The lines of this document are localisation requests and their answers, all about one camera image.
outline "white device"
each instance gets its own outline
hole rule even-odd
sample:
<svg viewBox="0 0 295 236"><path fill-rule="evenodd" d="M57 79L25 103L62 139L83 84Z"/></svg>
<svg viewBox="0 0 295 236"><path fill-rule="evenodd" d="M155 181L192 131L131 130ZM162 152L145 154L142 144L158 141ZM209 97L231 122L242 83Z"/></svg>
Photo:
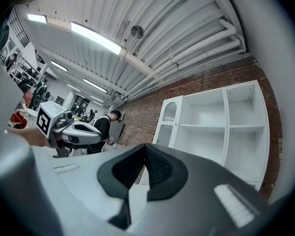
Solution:
<svg viewBox="0 0 295 236"><path fill-rule="evenodd" d="M59 157L69 156L72 149L101 141L99 130L88 123L75 121L71 111L54 101L41 103L37 112L37 127Z"/></svg>

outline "white table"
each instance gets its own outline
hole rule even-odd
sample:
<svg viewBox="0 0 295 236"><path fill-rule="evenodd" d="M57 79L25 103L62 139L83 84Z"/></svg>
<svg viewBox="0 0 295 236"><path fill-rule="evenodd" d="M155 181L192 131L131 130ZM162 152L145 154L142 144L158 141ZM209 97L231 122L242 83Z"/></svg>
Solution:
<svg viewBox="0 0 295 236"><path fill-rule="evenodd" d="M33 127L34 122L36 121L37 112L35 110L33 110L33 109L28 108L27 113L28 113L28 116L29 116L29 126Z"/></svg>

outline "white ceiling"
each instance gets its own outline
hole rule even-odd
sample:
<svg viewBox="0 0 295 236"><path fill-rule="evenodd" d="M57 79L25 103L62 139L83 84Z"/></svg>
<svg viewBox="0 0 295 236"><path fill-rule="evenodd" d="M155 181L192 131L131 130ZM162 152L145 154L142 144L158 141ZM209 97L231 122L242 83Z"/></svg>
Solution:
<svg viewBox="0 0 295 236"><path fill-rule="evenodd" d="M92 93L112 102L116 92L88 77L86 69L124 90L132 88L146 74L80 35L26 20L27 13L87 26L120 44L154 70L170 59L170 48L171 56L174 56L223 29L218 19L230 21L231 15L221 6L221 2L218 3L216 0L38 0L18 6L17 10L30 40L40 54L40 50L45 51L42 57L60 80L82 89L82 93ZM126 27L123 24L125 18L130 19ZM241 32L236 20L233 19L231 23L235 26L237 23L237 30ZM140 40L130 33L134 25L140 25L145 30ZM220 40L208 48L227 41L230 39ZM79 65L81 69L71 69L57 61L57 55ZM67 67L68 73L51 65L52 59ZM83 78L89 78L108 93L88 86Z"/></svg>

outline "gray wall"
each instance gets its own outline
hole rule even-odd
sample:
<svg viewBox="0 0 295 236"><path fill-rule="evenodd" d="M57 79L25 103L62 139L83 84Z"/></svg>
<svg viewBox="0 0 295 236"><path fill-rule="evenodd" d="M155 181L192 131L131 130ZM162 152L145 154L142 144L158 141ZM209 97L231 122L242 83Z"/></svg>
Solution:
<svg viewBox="0 0 295 236"><path fill-rule="evenodd" d="M278 102L283 150L273 202L295 184L295 29L276 0L230 0L247 46L267 75Z"/></svg>

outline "ceiling light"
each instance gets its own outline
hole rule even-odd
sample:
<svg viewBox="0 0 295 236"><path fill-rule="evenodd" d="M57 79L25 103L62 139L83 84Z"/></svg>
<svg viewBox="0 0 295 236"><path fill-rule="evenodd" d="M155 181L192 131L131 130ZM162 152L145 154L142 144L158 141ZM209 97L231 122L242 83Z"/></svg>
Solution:
<svg viewBox="0 0 295 236"><path fill-rule="evenodd" d="M89 80L87 80L87 79L83 79L83 80L84 80L84 82L90 84L91 86L96 87L97 89L102 90L103 92L107 92L105 89L101 88L101 87L98 86L98 85L95 85L93 82L91 82L91 81L89 81Z"/></svg>
<svg viewBox="0 0 295 236"><path fill-rule="evenodd" d="M29 20L32 20L32 21L47 23L46 16L28 14L28 18L29 18Z"/></svg>
<svg viewBox="0 0 295 236"><path fill-rule="evenodd" d="M93 97L94 99L99 100L100 102L104 102L103 100L97 99L96 97L94 97L92 95L90 95L90 97Z"/></svg>
<svg viewBox="0 0 295 236"><path fill-rule="evenodd" d="M82 95L80 95L80 94L78 94L78 93L75 93L75 94L77 94L78 96L80 96L80 97L82 97L82 98L85 98L84 96L82 96Z"/></svg>
<svg viewBox="0 0 295 236"><path fill-rule="evenodd" d="M113 53L116 53L119 55L121 51L121 46L115 44L114 42L110 41L109 39L103 37L102 35L94 32L93 30L90 30L86 27L83 27L77 23L71 23L71 30L87 37L90 40L93 40L97 44L100 44L101 46L107 48L108 50L112 51Z"/></svg>
<svg viewBox="0 0 295 236"><path fill-rule="evenodd" d="M104 107L104 105L102 105L102 104L99 104L99 103L97 103L96 101L93 101L94 103L96 103L96 104L98 104L98 105L101 105L101 106L103 106Z"/></svg>
<svg viewBox="0 0 295 236"><path fill-rule="evenodd" d="M54 62L54 61L51 61L51 64L55 65L56 67L59 67L59 68L62 69L63 71L66 71L66 72L68 71L67 68L63 67L62 65L57 64L57 63Z"/></svg>
<svg viewBox="0 0 295 236"><path fill-rule="evenodd" d="M75 88L75 87L73 87L73 86L71 86L71 85L69 85L69 84L67 84L69 87L72 87L73 89L75 89L75 90L77 90L77 91L79 91L80 92L80 90L78 90L77 88Z"/></svg>

